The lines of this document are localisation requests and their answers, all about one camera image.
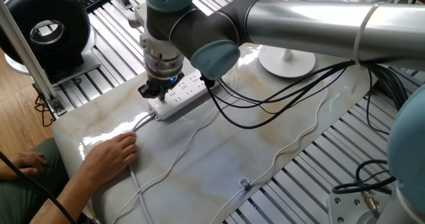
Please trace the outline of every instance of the white cable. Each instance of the white cable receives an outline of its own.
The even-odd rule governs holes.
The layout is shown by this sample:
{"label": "white cable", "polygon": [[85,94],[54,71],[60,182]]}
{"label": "white cable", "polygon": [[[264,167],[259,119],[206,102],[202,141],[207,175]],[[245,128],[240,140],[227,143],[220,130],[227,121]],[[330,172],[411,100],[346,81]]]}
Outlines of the white cable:
{"label": "white cable", "polygon": [[[154,116],[155,115],[155,112],[154,111],[152,111],[152,112],[150,112],[150,113],[148,113],[148,114],[146,114],[143,118],[141,118],[135,125],[134,125],[134,127],[131,129],[132,130],[132,132],[135,132],[136,130],[137,130],[137,128],[139,127],[139,125],[140,125],[140,123],[142,122],[142,121],[144,121],[147,117],[152,117],[152,116]],[[151,119],[148,119],[148,120],[146,120],[144,123],[143,123],[143,125],[144,124],[147,124],[148,122],[150,122],[151,121]],[[139,182],[137,181],[137,178],[136,178],[136,176],[135,176],[135,174],[134,174],[134,171],[133,171],[133,167],[131,166],[131,164],[128,166],[128,168],[129,168],[129,170],[130,170],[130,175],[131,175],[131,178],[133,179],[133,182],[134,182],[134,185],[135,185],[135,188],[136,189],[139,189]],[[141,208],[143,209],[143,212],[145,213],[145,216],[146,216],[146,219],[147,219],[147,222],[149,223],[149,224],[153,224],[153,221],[152,221],[152,218],[151,218],[151,216],[149,215],[149,212],[147,211],[147,208],[146,208],[146,205],[145,205],[145,201],[143,200],[143,196],[142,196],[142,194],[141,193],[139,193],[139,201],[140,201],[140,205],[141,205]]]}
{"label": "white cable", "polygon": [[[130,175],[133,178],[135,188],[138,190],[139,189],[139,182],[137,181],[137,178],[134,174],[134,171],[133,171],[131,164],[128,166],[128,168],[130,169]],[[141,193],[139,193],[139,201],[140,201],[141,208],[143,209],[143,212],[145,213],[145,217],[147,219],[147,222],[149,224],[153,224],[153,220],[151,218],[151,215],[149,215],[149,211],[147,210],[145,201],[143,200],[143,195]]]}
{"label": "white cable", "polygon": [[[356,34],[356,39],[354,40],[354,48],[353,48],[353,58],[354,61],[356,62],[357,65],[359,65],[360,67],[362,67],[360,65],[360,60],[359,60],[359,48],[360,48],[360,41],[361,41],[361,37],[363,36],[363,33],[365,32],[366,29],[366,25],[369,22],[369,20],[371,19],[373,13],[378,9],[378,7],[380,5],[382,5],[384,2],[380,1],[378,3],[375,3],[367,12],[367,14],[365,15],[365,18],[363,19],[363,21],[360,24],[359,30],[357,31]],[[359,85],[359,77],[356,78],[356,80],[354,81],[354,85],[351,89],[351,94],[354,94],[354,92],[357,89],[357,86]]]}
{"label": "white cable", "polygon": [[272,170],[272,168],[274,167],[274,163],[275,163],[275,161],[276,161],[276,158],[279,156],[279,155],[281,155],[282,154],[282,152],[284,151],[284,150],[286,150],[286,149],[288,149],[289,147],[291,147],[292,145],[294,145],[298,140],[299,140],[299,137],[301,137],[301,135],[306,135],[306,134],[308,134],[308,133],[310,133],[310,132],[312,132],[315,128],[316,128],[316,126],[317,126],[317,118],[318,118],[318,116],[319,116],[319,109],[320,109],[320,107],[322,106],[322,104],[324,103],[324,101],[325,101],[325,99],[326,99],[326,96],[327,96],[327,88],[325,89],[325,95],[323,95],[323,98],[321,99],[321,101],[320,101],[320,104],[319,104],[319,106],[317,107],[317,110],[316,110],[316,115],[315,115],[315,123],[314,123],[314,125],[313,126],[311,126],[310,128],[308,128],[308,129],[306,129],[306,130],[304,130],[304,131],[302,131],[299,135],[298,135],[298,137],[291,143],[291,144],[289,144],[289,145],[287,145],[287,146],[285,146],[284,148],[282,148],[281,150],[279,150],[275,155],[274,155],[274,157],[273,157],[273,162],[272,162],[272,165],[270,166],[270,168],[265,172],[265,173],[263,173],[263,175],[261,175],[260,177],[258,177],[257,179],[255,179],[254,181],[252,181],[252,183],[250,183],[249,182],[249,180],[248,180],[248,178],[246,178],[246,177],[242,177],[241,179],[239,179],[239,185],[241,186],[241,187],[243,187],[241,190],[239,190],[238,192],[236,192],[234,195],[233,195],[233,197],[231,197],[219,210],[218,210],[218,212],[217,212],[217,214],[214,216],[214,218],[211,220],[211,222],[210,222],[210,224],[212,224],[213,223],[213,221],[217,218],[217,216],[218,216],[218,214],[220,214],[220,212],[223,210],[223,208],[224,207],[226,207],[226,205],[227,204],[229,204],[240,192],[242,192],[242,191],[244,191],[245,190],[245,186],[242,184],[242,181],[246,181],[248,184],[250,184],[250,186],[252,187],[259,179],[262,179],[265,175],[267,175],[267,173],[269,173],[270,172],[270,170]]}
{"label": "white cable", "polygon": [[[234,71],[234,70],[231,70],[233,73],[234,73],[234,76],[235,76],[235,84],[234,84],[234,89],[236,90],[236,88],[237,88],[237,86],[238,86],[238,75],[236,74],[236,72]],[[214,113],[214,111],[216,110],[216,107],[214,107],[213,108],[213,110],[211,111],[211,113],[207,116],[207,118],[204,120],[204,122],[202,122],[201,123],[201,125],[199,125],[198,126],[198,128],[195,130],[195,132],[193,132],[193,134],[192,134],[192,136],[189,138],[189,140],[187,141],[187,143],[180,149],[180,151],[177,153],[177,155],[175,156],[175,158],[174,158],[174,161],[173,161],[173,163],[171,164],[171,167],[164,173],[164,174],[162,174],[162,175],[160,175],[159,177],[157,177],[157,178],[155,178],[155,179],[152,179],[151,181],[149,181],[149,182],[147,182],[145,185],[143,185],[141,188],[139,188],[138,189],[138,191],[131,197],[131,199],[121,208],[121,210],[120,210],[120,212],[118,212],[118,214],[116,215],[116,217],[115,217],[115,219],[112,221],[112,224],[115,224],[116,223],[116,221],[118,220],[118,218],[120,217],[120,215],[121,215],[121,213],[122,213],[122,211],[131,203],[131,201],[133,201],[133,199],[134,199],[134,197],[136,197],[136,195],[138,195],[139,193],[141,194],[141,195],[139,195],[139,196],[142,196],[142,194],[143,194],[143,192],[142,192],[142,190],[146,187],[146,186],[148,186],[149,184],[151,184],[151,183],[153,183],[154,181],[157,181],[157,180],[160,180],[160,181],[163,181],[163,178],[164,177],[167,177],[169,174],[170,174],[170,172],[171,172],[171,170],[173,169],[173,167],[174,167],[174,165],[177,163],[177,159],[179,158],[179,156],[180,156],[180,154],[182,153],[182,151],[186,148],[186,146],[187,145],[189,145],[189,143],[191,142],[191,140],[193,139],[193,137],[195,137],[195,134],[201,129],[201,127],[202,127],[202,125],[204,125],[205,124],[205,122],[212,116],[212,114]],[[140,123],[141,121],[139,121],[135,126],[134,126],[134,129],[136,129],[137,128],[137,126],[138,126],[138,124]]]}
{"label": "white cable", "polygon": [[365,32],[366,29],[366,25],[369,22],[369,19],[371,19],[373,13],[378,9],[378,7],[380,5],[382,5],[384,2],[378,2],[376,4],[374,4],[369,11],[367,12],[365,18],[363,19],[363,21],[360,24],[359,30],[357,31],[357,35],[356,35],[356,39],[354,41],[354,50],[353,50],[353,55],[354,55],[354,61],[356,62],[357,65],[360,65],[359,62],[359,47],[360,47],[360,40],[361,37],[363,36],[363,33]]}

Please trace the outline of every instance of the gray arm tube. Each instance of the gray arm tube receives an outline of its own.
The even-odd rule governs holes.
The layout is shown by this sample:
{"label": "gray arm tube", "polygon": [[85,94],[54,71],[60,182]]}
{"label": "gray arm tube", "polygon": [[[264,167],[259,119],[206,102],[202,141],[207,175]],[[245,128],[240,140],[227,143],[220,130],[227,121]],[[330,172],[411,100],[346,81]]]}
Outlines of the gray arm tube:
{"label": "gray arm tube", "polygon": [[[252,43],[353,58],[357,31],[373,4],[257,1],[246,16]],[[382,4],[367,23],[359,60],[425,70],[425,7]]]}

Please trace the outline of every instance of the black plug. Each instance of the black plug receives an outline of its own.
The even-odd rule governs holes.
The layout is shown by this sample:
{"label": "black plug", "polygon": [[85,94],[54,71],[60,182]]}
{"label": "black plug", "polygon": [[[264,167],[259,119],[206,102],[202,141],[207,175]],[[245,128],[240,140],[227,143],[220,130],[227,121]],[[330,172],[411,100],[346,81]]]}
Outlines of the black plug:
{"label": "black plug", "polygon": [[203,74],[201,75],[200,79],[201,79],[202,81],[204,81],[204,83],[205,83],[205,86],[206,86],[206,87],[208,87],[208,88],[212,88],[212,87],[214,87],[215,80],[209,80],[209,79],[208,79],[207,77],[205,77]]}

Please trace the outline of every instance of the metal pole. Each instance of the metal pole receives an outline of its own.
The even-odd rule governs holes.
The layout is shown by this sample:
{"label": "metal pole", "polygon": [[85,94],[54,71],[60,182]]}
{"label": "metal pole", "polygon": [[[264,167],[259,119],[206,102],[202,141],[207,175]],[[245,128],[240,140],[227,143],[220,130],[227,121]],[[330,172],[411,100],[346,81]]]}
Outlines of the metal pole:
{"label": "metal pole", "polygon": [[[249,39],[270,45],[353,58],[357,31],[373,4],[258,1],[246,16]],[[360,60],[425,70],[425,8],[383,4],[369,19]]]}
{"label": "metal pole", "polygon": [[0,2],[0,27],[4,30],[7,38],[18,52],[22,62],[28,68],[28,71],[49,104],[56,112],[64,112],[64,108],[59,102],[52,84],[48,81],[44,70],[41,68],[37,58],[35,58],[33,51],[22,35],[21,30],[3,0]]}

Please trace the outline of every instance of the white power strip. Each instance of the white power strip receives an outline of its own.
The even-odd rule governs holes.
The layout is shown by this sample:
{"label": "white power strip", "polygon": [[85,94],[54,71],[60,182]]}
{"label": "white power strip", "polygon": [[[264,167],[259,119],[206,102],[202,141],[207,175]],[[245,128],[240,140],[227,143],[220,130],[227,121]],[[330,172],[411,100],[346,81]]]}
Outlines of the white power strip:
{"label": "white power strip", "polygon": [[158,98],[149,99],[147,102],[151,109],[157,114],[157,118],[165,120],[206,94],[208,90],[199,77],[201,77],[199,71],[187,75],[176,87],[174,87],[174,89],[168,91],[164,101],[159,101]]}

